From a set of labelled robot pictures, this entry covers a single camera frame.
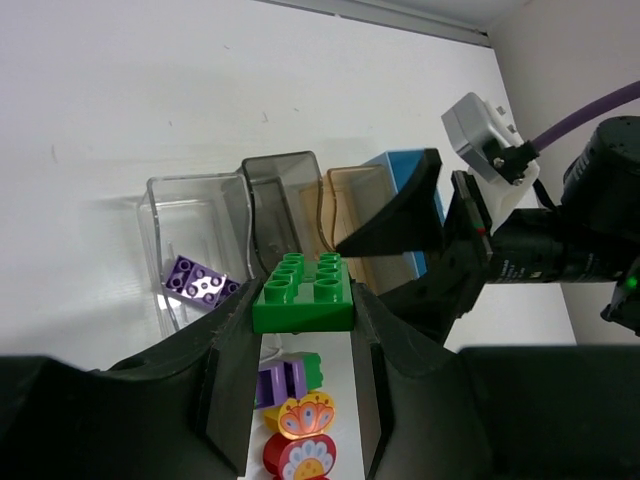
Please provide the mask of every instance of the purple cable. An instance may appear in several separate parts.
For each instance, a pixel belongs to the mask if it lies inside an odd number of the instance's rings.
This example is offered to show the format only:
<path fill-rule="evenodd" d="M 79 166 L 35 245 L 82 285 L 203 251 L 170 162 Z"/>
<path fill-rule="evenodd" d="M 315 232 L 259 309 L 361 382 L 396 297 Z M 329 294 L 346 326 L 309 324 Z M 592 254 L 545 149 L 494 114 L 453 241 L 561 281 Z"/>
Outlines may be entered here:
<path fill-rule="evenodd" d="M 609 95 L 605 95 L 591 102 L 589 105 L 585 105 L 580 110 L 572 113 L 564 120 L 561 120 L 547 131 L 538 135 L 531 143 L 536 151 L 541 152 L 556 140 L 564 137 L 567 133 L 575 130 L 579 126 L 584 125 L 589 120 L 593 120 L 620 105 L 624 105 L 638 98 L 640 98 L 640 81 L 633 82 L 626 87 L 622 87 L 615 92 L 611 92 Z"/>

